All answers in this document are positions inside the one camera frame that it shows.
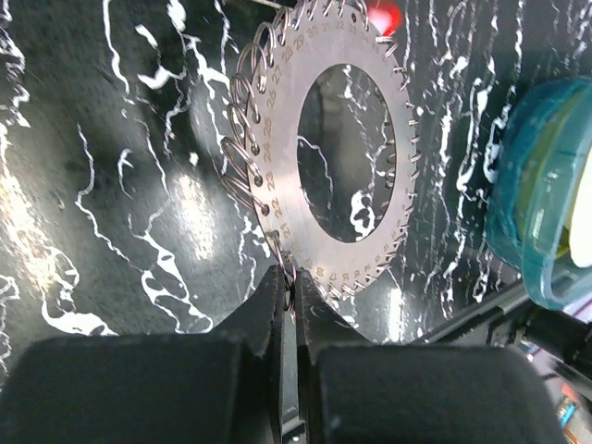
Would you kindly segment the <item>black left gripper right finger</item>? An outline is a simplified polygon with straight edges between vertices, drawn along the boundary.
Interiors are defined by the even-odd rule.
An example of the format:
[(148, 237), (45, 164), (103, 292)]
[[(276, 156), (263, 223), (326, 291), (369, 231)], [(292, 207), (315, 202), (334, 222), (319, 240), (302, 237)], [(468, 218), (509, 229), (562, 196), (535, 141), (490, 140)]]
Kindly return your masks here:
[(297, 270), (293, 282), (296, 326), (299, 416), (305, 422), (306, 440), (322, 443), (321, 395), (316, 361), (330, 346), (367, 345), (369, 340), (322, 297), (309, 271)]

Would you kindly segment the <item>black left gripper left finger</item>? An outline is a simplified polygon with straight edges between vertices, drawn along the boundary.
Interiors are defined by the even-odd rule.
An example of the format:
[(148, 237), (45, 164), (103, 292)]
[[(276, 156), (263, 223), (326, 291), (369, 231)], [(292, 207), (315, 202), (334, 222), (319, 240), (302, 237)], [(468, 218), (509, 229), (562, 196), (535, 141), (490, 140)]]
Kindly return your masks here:
[(283, 270), (270, 266), (254, 293), (214, 332), (237, 352), (230, 367), (228, 441), (282, 440)]

